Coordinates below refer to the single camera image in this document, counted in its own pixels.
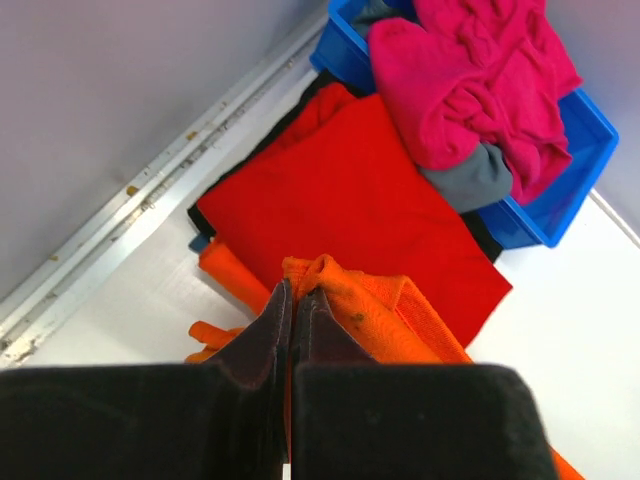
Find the grey garment in bin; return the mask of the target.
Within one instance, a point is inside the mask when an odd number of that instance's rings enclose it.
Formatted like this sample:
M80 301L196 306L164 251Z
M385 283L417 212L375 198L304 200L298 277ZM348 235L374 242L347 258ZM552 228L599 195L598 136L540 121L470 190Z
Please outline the grey garment in bin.
M503 200L513 186L502 151L486 143L480 143L466 160L450 169L418 170L459 214Z

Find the folded red t-shirt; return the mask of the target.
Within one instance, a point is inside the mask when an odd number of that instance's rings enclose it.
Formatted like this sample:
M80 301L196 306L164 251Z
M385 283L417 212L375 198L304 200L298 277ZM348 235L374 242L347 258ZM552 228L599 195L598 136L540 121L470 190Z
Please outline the folded red t-shirt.
M288 257L329 255L347 270L404 275L462 345L511 288L417 171L380 96L339 82L308 91L284 129L196 208L265 286Z

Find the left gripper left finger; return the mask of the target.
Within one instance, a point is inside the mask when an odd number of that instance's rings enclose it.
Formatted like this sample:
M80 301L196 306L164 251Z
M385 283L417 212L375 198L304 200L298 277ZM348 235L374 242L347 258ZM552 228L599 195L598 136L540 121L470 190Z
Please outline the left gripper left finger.
M278 479L293 295L287 281L201 364L9 369L5 479Z

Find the blue plastic bin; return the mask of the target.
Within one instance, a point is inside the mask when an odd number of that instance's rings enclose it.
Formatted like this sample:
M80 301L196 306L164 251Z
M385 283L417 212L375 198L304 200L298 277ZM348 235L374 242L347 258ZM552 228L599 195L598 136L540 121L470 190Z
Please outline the blue plastic bin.
M351 21L363 1L331 1L328 22L310 56L318 71L371 94L374 79L365 39ZM505 249L558 245L596 184L619 142L614 126L582 88L559 101L572 161L534 202L520 206L508 197L479 211L488 230Z

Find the pink t-shirt in bin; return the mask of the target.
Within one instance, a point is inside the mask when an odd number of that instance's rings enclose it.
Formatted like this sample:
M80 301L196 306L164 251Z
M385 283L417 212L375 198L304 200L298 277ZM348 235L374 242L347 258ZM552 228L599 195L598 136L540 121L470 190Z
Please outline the pink t-shirt in bin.
M559 102L581 84L543 1L417 1L375 21L377 92L411 159L431 171L500 149L511 197L536 200L572 161Z

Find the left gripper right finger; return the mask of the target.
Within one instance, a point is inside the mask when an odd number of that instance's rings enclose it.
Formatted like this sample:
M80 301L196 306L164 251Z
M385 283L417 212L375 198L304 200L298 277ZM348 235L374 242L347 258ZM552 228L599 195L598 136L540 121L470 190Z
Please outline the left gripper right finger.
M325 293L297 308L291 347L295 479L555 479L532 394L491 364L384 365Z

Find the aluminium extrusion frame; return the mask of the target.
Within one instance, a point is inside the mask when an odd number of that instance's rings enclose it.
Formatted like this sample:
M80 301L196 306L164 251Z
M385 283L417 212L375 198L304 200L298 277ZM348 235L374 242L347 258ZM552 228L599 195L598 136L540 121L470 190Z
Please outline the aluminium extrusion frame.
M1 304L1 365L31 360L139 246L270 128L315 73L328 15L305 20Z

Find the orange t-shirt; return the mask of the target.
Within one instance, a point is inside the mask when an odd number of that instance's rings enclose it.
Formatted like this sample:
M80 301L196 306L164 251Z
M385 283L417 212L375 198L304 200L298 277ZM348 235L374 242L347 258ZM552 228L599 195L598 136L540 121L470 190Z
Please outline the orange t-shirt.
M293 295L283 400L286 460L290 464L291 347L298 305L313 290L325 293L337 322L380 364L474 364L429 302L405 276L380 277L348 271L326 255L315 260L288 258L283 263L283 273L280 282L289 282ZM195 323L189 333L203 348L190 356L190 362L209 360L248 326L223 330L204 322ZM549 447L558 471L555 479L577 478L577 470Z
M237 258L230 248L214 239L199 255L199 268L228 293L259 315L271 291Z

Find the folded orange t-shirt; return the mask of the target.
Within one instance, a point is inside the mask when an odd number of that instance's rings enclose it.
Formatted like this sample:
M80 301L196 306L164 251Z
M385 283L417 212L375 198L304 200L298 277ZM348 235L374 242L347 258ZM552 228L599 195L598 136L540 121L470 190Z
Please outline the folded orange t-shirt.
M199 268L228 293L259 315L271 291L237 258L230 248L214 239L199 255Z

